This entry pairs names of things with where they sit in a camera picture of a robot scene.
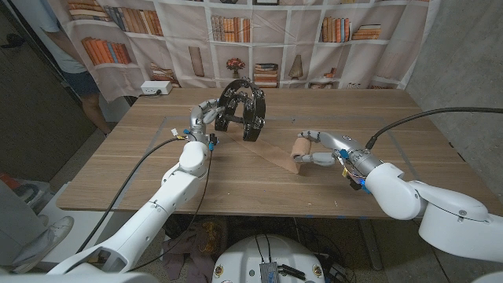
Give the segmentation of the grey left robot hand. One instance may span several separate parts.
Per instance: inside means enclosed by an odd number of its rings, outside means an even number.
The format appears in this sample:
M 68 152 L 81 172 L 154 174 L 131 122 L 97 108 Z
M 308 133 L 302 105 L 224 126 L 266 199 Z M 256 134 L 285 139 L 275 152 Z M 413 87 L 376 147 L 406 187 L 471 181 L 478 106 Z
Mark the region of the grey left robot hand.
M 196 105 L 190 113 L 189 132 L 192 135 L 189 140 L 208 143 L 206 134 L 207 125 L 215 121 L 217 116 L 224 111 L 223 106 L 219 106 L 219 99 L 210 99 Z

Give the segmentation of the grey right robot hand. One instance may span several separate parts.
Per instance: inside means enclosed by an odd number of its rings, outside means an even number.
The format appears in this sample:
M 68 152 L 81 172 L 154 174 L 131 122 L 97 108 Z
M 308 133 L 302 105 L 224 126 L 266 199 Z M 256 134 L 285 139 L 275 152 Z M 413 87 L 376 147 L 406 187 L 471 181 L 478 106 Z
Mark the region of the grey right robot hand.
M 321 143 L 330 152 L 311 153 L 312 142 Z M 298 134 L 292 147 L 291 157 L 299 164 L 313 163 L 324 167 L 340 162 L 351 167 L 351 173 L 358 176 L 367 176 L 383 163 L 353 138 L 317 130 L 305 130 Z

